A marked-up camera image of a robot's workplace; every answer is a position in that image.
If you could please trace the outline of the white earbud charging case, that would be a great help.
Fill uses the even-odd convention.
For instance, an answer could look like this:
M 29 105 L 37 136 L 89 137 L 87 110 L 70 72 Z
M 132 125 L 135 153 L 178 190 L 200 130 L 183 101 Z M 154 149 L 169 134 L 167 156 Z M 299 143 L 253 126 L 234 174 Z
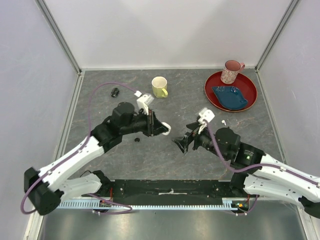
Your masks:
M 162 122 L 161 124 L 162 124 L 163 126 L 165 126 L 165 128 L 166 128 L 166 131 L 163 132 L 162 135 L 164 135 L 164 136 L 169 135 L 170 132 L 171 132 L 171 130 L 172 130 L 172 127 L 171 127 L 168 123 L 166 123 L 166 122 Z

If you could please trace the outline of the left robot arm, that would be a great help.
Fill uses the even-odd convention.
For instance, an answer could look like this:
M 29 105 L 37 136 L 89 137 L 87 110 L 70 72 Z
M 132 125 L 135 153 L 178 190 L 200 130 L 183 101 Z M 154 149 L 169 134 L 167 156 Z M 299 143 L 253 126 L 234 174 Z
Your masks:
M 70 176 L 95 158 L 107 153 L 122 142 L 123 136 L 143 133 L 147 137 L 168 135 L 171 126 L 157 119 L 153 110 L 135 111 L 133 104 L 121 102 L 101 124 L 74 149 L 53 163 L 36 170 L 24 172 L 22 198 L 30 200 L 34 211 L 41 216 L 55 210 L 62 201 L 83 194 L 106 196 L 110 191 L 109 179 L 101 171 L 87 177 L 70 179 Z

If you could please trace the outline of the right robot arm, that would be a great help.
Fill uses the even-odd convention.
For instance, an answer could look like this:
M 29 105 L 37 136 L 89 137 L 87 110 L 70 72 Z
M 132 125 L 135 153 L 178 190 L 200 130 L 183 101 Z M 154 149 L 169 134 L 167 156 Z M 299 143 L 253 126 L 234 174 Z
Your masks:
M 200 130 L 198 123 L 187 125 L 190 129 L 173 142 L 185 154 L 189 145 L 199 147 L 218 156 L 233 173 L 229 191 L 235 197 L 255 195 L 271 197 L 294 204 L 314 218 L 320 217 L 320 178 L 305 173 L 263 150 L 241 141 L 240 135 L 229 127 L 212 132 L 209 126 Z

